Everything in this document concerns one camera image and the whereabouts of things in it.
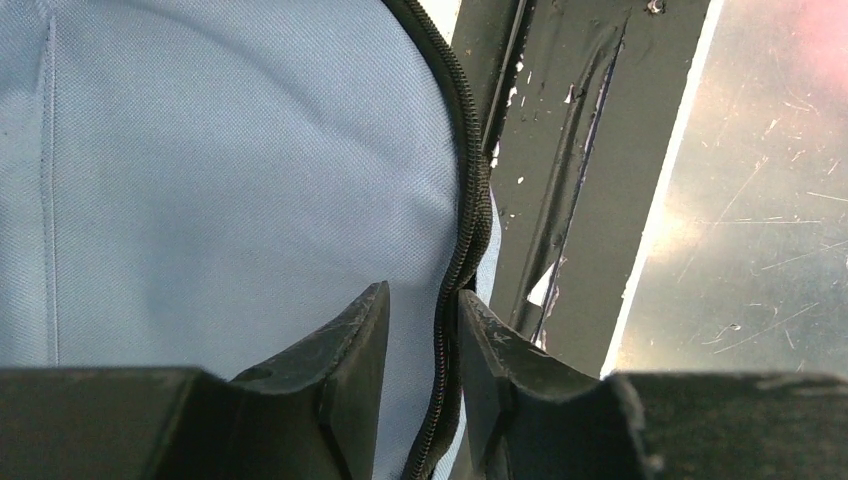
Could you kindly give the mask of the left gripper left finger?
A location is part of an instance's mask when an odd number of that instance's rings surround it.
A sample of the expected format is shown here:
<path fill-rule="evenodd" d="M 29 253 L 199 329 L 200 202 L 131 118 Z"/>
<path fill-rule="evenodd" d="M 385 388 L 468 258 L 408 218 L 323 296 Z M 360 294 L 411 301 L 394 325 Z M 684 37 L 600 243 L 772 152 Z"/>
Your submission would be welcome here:
<path fill-rule="evenodd" d="M 390 289 L 226 381 L 197 368 L 5 369 L 5 479 L 368 479 Z"/>

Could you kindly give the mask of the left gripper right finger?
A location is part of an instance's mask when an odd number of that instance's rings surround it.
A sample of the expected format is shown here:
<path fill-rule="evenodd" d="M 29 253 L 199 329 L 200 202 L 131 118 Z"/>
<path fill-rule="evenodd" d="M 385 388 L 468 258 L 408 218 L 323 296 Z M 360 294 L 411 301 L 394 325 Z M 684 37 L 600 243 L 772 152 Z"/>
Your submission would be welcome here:
<path fill-rule="evenodd" d="M 843 479 L 847 383 L 812 373 L 589 377 L 458 296 L 477 479 Z"/>

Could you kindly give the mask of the blue-grey student backpack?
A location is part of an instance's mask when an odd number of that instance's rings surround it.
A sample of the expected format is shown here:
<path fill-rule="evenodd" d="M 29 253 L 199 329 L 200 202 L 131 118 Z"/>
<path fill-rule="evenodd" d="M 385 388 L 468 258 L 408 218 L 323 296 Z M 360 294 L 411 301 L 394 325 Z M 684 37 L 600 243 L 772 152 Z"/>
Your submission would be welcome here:
<path fill-rule="evenodd" d="M 408 479 L 438 299 L 494 284 L 479 136 L 417 1 L 5 1 L 1 363 L 232 378 L 387 281 Z"/>

